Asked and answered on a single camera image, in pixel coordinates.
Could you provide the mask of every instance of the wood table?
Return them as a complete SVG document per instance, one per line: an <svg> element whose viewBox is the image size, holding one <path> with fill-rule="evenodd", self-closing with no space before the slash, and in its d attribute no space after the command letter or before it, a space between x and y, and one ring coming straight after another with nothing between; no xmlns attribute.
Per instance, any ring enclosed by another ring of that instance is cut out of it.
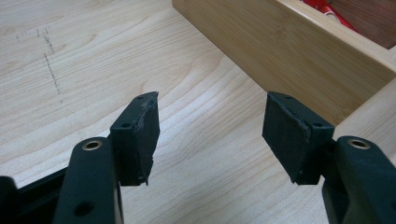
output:
<svg viewBox="0 0 396 224"><path fill-rule="evenodd" d="M261 137L264 92L170 0L0 3L0 174L18 187L65 167L136 95L159 91L149 186L123 188L126 223L325 223ZM396 162L396 80L337 126Z"/></svg>

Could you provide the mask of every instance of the wooden surface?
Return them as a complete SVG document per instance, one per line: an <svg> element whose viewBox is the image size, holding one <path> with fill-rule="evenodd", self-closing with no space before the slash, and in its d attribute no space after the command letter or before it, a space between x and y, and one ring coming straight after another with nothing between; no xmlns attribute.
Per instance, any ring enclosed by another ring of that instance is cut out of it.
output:
<svg viewBox="0 0 396 224"><path fill-rule="evenodd" d="M393 48L391 48L391 49L389 50L389 52L390 52L390 57L391 57L391 59L393 59L393 60L396 62L396 46L394 46Z"/></svg>
<svg viewBox="0 0 396 224"><path fill-rule="evenodd" d="M396 77L386 49L300 1L173 4L266 91L294 95L332 124Z"/></svg>
<svg viewBox="0 0 396 224"><path fill-rule="evenodd" d="M321 186L290 183L261 138L265 92L171 1L0 3L0 174L19 187L108 134L159 91L148 187L122 189L126 223L326 223ZM337 127L396 162L396 83Z"/></svg>
<svg viewBox="0 0 396 224"><path fill-rule="evenodd" d="M396 1L334 0L332 6L360 34L386 49L396 45Z"/></svg>

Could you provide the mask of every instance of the screw hole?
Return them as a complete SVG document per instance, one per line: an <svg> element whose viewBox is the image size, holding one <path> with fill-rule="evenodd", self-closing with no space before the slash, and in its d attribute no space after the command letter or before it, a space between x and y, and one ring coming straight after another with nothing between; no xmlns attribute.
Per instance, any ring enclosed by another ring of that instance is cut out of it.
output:
<svg viewBox="0 0 396 224"><path fill-rule="evenodd" d="M314 125L315 127L323 127L323 124L321 123L313 123L312 125Z"/></svg>
<svg viewBox="0 0 396 224"><path fill-rule="evenodd" d="M349 139L347 141L351 146L359 149L369 149L370 145L359 139Z"/></svg>
<svg viewBox="0 0 396 224"><path fill-rule="evenodd" d="M95 207L93 202L83 202L76 206L74 214L76 217L87 216Z"/></svg>
<svg viewBox="0 0 396 224"><path fill-rule="evenodd" d="M90 151L90 150L98 149L101 146L102 146L102 142L101 141L94 140L94 141L87 142L86 144L84 144L82 146L82 149Z"/></svg>
<svg viewBox="0 0 396 224"><path fill-rule="evenodd" d="M131 127L131 124L130 124L130 123L123 123L123 124L121 125L121 127L122 127L122 128L129 128L129 127Z"/></svg>

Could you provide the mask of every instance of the pencil mark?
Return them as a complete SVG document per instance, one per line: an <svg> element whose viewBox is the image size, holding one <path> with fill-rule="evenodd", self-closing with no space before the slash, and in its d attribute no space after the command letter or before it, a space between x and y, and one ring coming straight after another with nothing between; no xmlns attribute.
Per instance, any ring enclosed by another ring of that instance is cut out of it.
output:
<svg viewBox="0 0 396 224"><path fill-rule="evenodd" d="M56 77L55 77L55 75L54 75L53 72L52 72L52 68L50 67L50 61L49 61L49 59L48 59L46 53L44 53L44 57L46 58L47 66L48 66L48 68L49 68L50 75L52 76L53 83L55 84L56 91L58 92L58 95L60 95L60 94L61 94L61 91L60 91L60 89L59 89L59 84L58 84L58 82L56 81Z"/></svg>
<svg viewBox="0 0 396 224"><path fill-rule="evenodd" d="M50 43L50 38L48 36L44 35L44 39L46 39L46 42L47 42L47 44L49 46L50 51L52 52L52 54L54 54L55 51L53 50L52 44Z"/></svg>

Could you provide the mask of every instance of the clamp jaw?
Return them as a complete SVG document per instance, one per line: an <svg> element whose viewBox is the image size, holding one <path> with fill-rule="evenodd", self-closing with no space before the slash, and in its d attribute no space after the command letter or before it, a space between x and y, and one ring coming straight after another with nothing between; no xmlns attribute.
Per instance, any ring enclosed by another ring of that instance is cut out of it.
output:
<svg viewBox="0 0 396 224"><path fill-rule="evenodd" d="M332 140L334 127L286 94L269 92L262 136L298 185L322 188L330 223L396 223L396 169L374 143Z"/></svg>
<svg viewBox="0 0 396 224"><path fill-rule="evenodd" d="M123 223L120 186L149 183L160 135L157 97L134 98L107 138L74 147L67 168L21 189L0 176L2 223Z"/></svg>

